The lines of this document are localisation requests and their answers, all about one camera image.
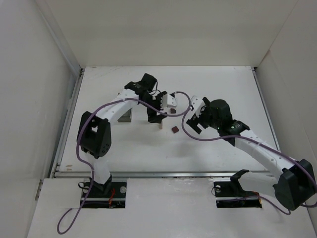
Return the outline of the dark red cube block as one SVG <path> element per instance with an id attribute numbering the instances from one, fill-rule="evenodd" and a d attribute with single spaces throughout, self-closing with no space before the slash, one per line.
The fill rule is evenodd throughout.
<path id="1" fill-rule="evenodd" d="M 179 132 L 179 128 L 177 126 L 174 126 L 174 127 L 171 128 L 171 131 L 173 133 L 178 133 Z"/>

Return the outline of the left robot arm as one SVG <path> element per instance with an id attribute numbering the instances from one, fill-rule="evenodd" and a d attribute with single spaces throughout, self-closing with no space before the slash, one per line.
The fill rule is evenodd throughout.
<path id="1" fill-rule="evenodd" d="M 150 123 L 160 124 L 166 116 L 157 114 L 157 111 L 177 105 L 174 97 L 166 91 L 155 96 L 152 95 L 157 82 L 155 77 L 147 73 L 140 81 L 129 82 L 114 99 L 119 103 L 101 109 L 87 124 L 79 145 L 94 168 L 94 173 L 91 175 L 92 190 L 107 194 L 111 187 L 111 173 L 103 158 L 111 147 L 111 126 L 118 122 L 126 112 L 138 105 L 139 100 L 152 106 L 152 108 L 147 108 Z"/>

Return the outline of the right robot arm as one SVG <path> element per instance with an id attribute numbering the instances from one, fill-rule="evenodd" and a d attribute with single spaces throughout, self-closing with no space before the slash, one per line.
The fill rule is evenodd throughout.
<path id="1" fill-rule="evenodd" d="M 231 201 L 247 200 L 265 194 L 275 199 L 288 211 L 306 207 L 306 202 L 317 193 L 317 183 L 310 162 L 297 161 L 270 147 L 245 123 L 233 119 L 230 106 L 223 99 L 209 101 L 206 97 L 192 97 L 193 115 L 187 124 L 197 134 L 202 129 L 213 128 L 217 140 L 224 140 L 264 166 L 270 176 L 260 176 L 242 169 L 230 177 Z"/>

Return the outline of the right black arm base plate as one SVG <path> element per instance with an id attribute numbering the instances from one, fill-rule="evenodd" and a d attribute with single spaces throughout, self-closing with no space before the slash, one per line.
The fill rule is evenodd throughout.
<path id="1" fill-rule="evenodd" d="M 240 200 L 244 197 L 258 196 L 257 192 L 244 191 L 241 186 L 231 181 L 215 181 L 213 184 L 217 208 L 262 208 L 261 199 L 258 197 Z"/>

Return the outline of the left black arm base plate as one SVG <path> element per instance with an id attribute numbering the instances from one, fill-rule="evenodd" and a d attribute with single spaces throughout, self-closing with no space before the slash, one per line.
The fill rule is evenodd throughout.
<path id="1" fill-rule="evenodd" d="M 121 209 L 126 206 L 127 181 L 112 181 L 103 190 L 93 186 L 85 201 L 90 182 L 79 182 L 78 186 L 82 189 L 80 199 L 80 204 L 84 202 L 82 208 Z"/>

